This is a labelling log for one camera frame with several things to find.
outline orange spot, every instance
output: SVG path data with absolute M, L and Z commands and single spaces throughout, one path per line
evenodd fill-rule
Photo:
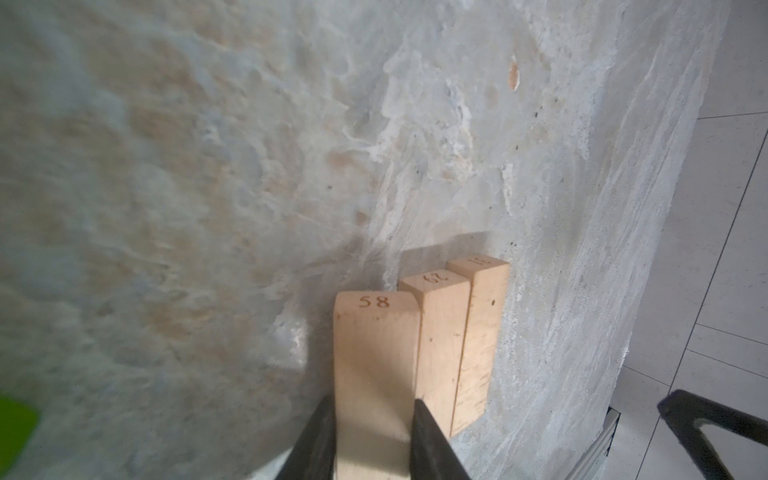
M 518 70 L 518 64 L 512 62 L 509 66 L 509 87 L 512 91 L 517 91 L 520 86 L 520 71 Z
M 358 225 L 358 226 L 365 225 L 366 223 L 368 223 L 368 219 L 369 219 L 368 215 L 366 215 L 361 211 L 358 211 L 355 214 L 355 225 Z

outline gray concrete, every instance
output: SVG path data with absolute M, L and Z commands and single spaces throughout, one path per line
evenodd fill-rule
M 330 391 L 338 290 L 509 260 L 474 478 L 601 428 L 726 0 L 11 0 L 12 478 L 267 478 Z

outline wooden block top face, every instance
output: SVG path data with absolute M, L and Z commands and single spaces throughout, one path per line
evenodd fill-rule
M 433 270 L 431 272 L 411 275 L 400 279 L 398 282 L 398 289 L 402 290 L 405 287 L 410 291 L 416 290 L 427 293 L 468 281 L 469 280 L 463 276 L 449 270 Z
M 472 274 L 481 270 L 488 270 L 497 266 L 509 268 L 509 263 L 488 255 L 472 255 L 470 257 L 457 258 L 448 262 L 448 269 L 460 275 L 466 276 L 470 280 Z
M 337 316 L 382 316 L 393 313 L 419 313 L 421 310 L 410 292 L 350 291 L 336 294 Z

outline light wooden block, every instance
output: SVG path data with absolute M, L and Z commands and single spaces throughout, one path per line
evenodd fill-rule
M 507 296 L 509 263 L 486 255 L 473 255 L 451 260 L 446 268 L 472 283 L 451 426 L 451 436 L 454 436 L 485 413 Z
M 413 293 L 422 309 L 416 397 L 424 400 L 447 437 L 462 359 L 469 280 L 447 270 L 434 270 L 403 278 L 397 288 Z
M 333 307 L 336 478 L 409 478 L 421 311 L 408 292 L 341 292 Z

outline white tile floor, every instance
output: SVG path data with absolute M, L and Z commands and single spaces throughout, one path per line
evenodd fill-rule
M 603 480 L 701 480 L 656 404 L 675 389 L 768 419 L 768 1 L 734 0 L 611 406 Z M 768 448 L 704 429 L 737 480 Z

